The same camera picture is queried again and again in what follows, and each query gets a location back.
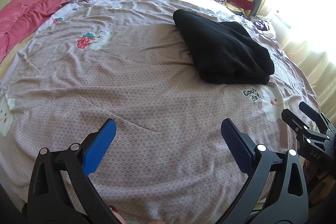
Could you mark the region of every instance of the metal bolt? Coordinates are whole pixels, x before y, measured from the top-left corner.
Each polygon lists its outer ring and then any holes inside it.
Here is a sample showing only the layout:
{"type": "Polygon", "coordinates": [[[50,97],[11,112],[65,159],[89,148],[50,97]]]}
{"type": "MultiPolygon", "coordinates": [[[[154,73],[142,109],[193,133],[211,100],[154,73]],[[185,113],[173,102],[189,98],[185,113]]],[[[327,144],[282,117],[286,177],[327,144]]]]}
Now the metal bolt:
{"type": "Polygon", "coordinates": [[[257,146],[257,148],[258,148],[258,150],[260,150],[260,151],[266,151],[266,146],[264,146],[263,144],[259,144],[259,145],[257,146]]]}
{"type": "Polygon", "coordinates": [[[289,153],[290,153],[292,156],[296,156],[296,151],[293,150],[293,149],[290,149],[290,150],[289,150],[289,153]]]}
{"type": "Polygon", "coordinates": [[[40,150],[40,154],[41,155],[44,155],[45,153],[47,153],[48,152],[48,149],[46,149],[46,148],[42,148],[41,150],[40,150]]]}
{"type": "Polygon", "coordinates": [[[70,146],[70,149],[71,149],[72,151],[76,151],[76,150],[78,150],[78,148],[79,148],[79,144],[78,144],[78,143],[73,143],[73,144],[70,146]]]}

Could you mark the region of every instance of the strawberry print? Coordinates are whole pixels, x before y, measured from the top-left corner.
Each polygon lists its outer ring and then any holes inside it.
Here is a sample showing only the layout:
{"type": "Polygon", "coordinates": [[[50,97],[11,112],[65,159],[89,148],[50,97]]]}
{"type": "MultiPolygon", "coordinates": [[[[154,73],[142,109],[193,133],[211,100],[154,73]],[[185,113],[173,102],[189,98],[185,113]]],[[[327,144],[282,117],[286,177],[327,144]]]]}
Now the strawberry print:
{"type": "Polygon", "coordinates": [[[95,39],[95,34],[88,32],[77,39],[77,48],[85,48],[90,45],[90,41],[95,39]]]}
{"type": "Polygon", "coordinates": [[[56,24],[56,23],[61,22],[61,21],[63,21],[63,17],[58,17],[58,18],[55,18],[52,23],[56,24]]]}

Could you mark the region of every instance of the bed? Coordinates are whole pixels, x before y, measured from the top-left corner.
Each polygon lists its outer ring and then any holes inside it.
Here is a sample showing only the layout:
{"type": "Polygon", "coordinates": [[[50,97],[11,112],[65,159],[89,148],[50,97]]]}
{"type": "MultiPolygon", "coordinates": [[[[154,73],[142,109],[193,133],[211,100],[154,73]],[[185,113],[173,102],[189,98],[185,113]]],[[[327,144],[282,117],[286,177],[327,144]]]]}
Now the bed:
{"type": "MultiPolygon", "coordinates": [[[[311,124],[299,102],[319,109],[276,40],[213,0],[69,0],[12,49],[0,74],[13,116],[0,134],[0,182],[16,205],[27,201],[42,147],[65,149],[112,118],[117,136],[90,179],[124,219],[140,223],[215,223],[227,209],[247,177],[221,137],[223,119],[284,152],[297,143],[281,111],[290,108],[311,124]],[[239,22],[268,49],[270,82],[201,80],[172,19],[178,9],[239,22]],[[102,48],[83,47],[98,36],[102,48]]],[[[64,181],[81,210],[66,175],[64,181]]]]}

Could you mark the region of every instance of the folded black towel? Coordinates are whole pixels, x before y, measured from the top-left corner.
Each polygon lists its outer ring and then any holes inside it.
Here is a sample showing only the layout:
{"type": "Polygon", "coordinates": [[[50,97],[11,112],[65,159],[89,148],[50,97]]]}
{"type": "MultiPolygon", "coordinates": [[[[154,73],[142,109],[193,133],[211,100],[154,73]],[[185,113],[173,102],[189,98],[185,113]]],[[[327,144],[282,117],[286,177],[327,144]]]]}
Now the folded black towel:
{"type": "Polygon", "coordinates": [[[214,84],[266,84],[274,73],[268,50],[238,22],[214,22],[185,10],[173,14],[199,76],[214,84]]]}

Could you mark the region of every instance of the white curtain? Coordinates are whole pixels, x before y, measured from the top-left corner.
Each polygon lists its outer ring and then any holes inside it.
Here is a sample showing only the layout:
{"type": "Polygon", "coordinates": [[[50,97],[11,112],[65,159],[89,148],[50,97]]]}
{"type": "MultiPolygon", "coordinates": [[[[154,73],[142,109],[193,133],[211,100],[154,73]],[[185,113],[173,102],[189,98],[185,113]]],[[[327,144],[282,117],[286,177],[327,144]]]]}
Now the white curtain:
{"type": "Polygon", "coordinates": [[[289,19],[274,26],[287,56],[305,73],[316,92],[321,111],[336,124],[335,0],[262,0],[257,16],[289,19]]]}

